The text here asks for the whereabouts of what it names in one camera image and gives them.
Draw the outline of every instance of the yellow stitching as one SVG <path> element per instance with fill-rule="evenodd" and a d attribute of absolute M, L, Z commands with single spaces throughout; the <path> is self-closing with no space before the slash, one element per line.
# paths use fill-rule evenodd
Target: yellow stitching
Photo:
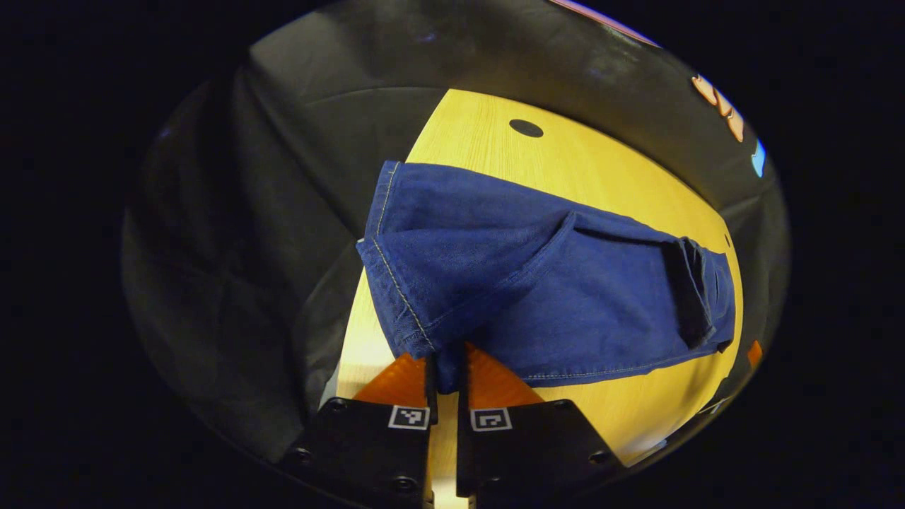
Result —
<path fill-rule="evenodd" d="M 384 195 L 384 206 L 382 206 L 380 208 L 380 218 L 377 219 L 377 231 L 376 231 L 377 233 L 380 233 L 380 225 L 383 224 L 383 222 L 384 222 L 384 212 L 386 212 L 386 202 L 389 201 L 389 199 L 390 199 L 390 189 L 393 187 L 393 175 L 395 175 L 395 171 L 397 168 L 399 168 L 399 161 L 396 162 L 396 165 L 393 167 L 393 171 L 390 172 L 390 181 L 386 185 L 386 195 Z"/>
<path fill-rule="evenodd" d="M 405 307 L 408 308 L 408 311 L 414 317 L 414 322 L 418 324 L 418 329 L 421 329 L 421 333 L 424 336 L 424 339 L 427 340 L 427 344 L 431 346 L 431 350 L 437 351 L 437 349 L 431 343 L 430 338 L 427 337 L 427 332 L 424 331 L 424 327 L 421 325 L 421 321 L 418 320 L 418 315 L 414 314 L 414 309 L 412 309 L 412 304 L 408 303 L 408 299 L 405 298 L 405 295 L 402 293 L 402 289 L 399 288 L 399 283 L 396 281 L 395 276 L 393 275 L 393 269 L 390 268 L 390 264 L 386 262 L 386 257 L 384 256 L 383 250 L 380 249 L 380 245 L 377 243 L 377 240 L 371 239 L 371 242 L 374 243 L 374 247 L 377 248 L 377 252 L 380 253 L 380 258 L 384 261 L 384 265 L 386 266 L 386 271 L 390 274 L 390 279 L 393 280 L 393 284 L 396 287 L 396 291 L 399 292 L 399 296 L 402 297 L 402 302 L 405 303 Z"/>

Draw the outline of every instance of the denim fabric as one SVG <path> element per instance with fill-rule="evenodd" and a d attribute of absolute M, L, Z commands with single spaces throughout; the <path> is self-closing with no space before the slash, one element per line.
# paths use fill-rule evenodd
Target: denim fabric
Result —
<path fill-rule="evenodd" d="M 357 243 L 392 352 L 470 341 L 533 387 L 643 374 L 725 348 L 728 260 L 632 218 L 461 168 L 387 162 Z"/>

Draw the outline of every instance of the black fabric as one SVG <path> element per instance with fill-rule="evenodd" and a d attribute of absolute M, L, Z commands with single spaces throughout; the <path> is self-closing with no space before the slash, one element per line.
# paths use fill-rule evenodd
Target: black fabric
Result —
<path fill-rule="evenodd" d="M 338 361 L 380 165 L 405 160 L 449 88 L 582 122 L 699 193 L 738 254 L 739 351 L 768 350 L 789 260 L 770 147 L 759 178 L 757 134 L 738 143 L 696 74 L 548 2 L 357 0 L 287 25 L 180 105 L 137 179 L 123 274 L 151 359 L 212 427 L 275 459 Z"/>

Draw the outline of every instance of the wooden table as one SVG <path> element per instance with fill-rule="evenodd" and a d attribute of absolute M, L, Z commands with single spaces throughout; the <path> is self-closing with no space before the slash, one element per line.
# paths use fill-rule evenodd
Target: wooden table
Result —
<path fill-rule="evenodd" d="M 527 120 L 543 129 L 531 138 L 510 127 Z M 642 459 L 713 396 L 732 367 L 741 332 L 738 259 L 722 218 L 665 169 L 619 141 L 582 124 L 489 95 L 449 90 L 424 125 L 406 162 L 467 168 L 688 236 L 725 253 L 735 284 L 735 341 L 723 353 L 646 375 L 536 389 L 546 400 L 572 399 L 627 466 Z M 338 368 L 337 396 L 353 397 L 394 360 L 362 274 Z M 457 394 L 439 397 L 429 470 L 437 509 L 465 508 L 455 496 Z"/>

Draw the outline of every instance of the blue denim jeans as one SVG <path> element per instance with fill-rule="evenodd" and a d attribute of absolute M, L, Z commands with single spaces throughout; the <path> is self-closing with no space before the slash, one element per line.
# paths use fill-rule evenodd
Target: blue denim jeans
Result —
<path fill-rule="evenodd" d="M 644 374 L 732 340 L 728 260 L 630 217 L 461 168 L 389 161 L 357 243 L 396 355 L 464 341 L 532 387 Z"/>

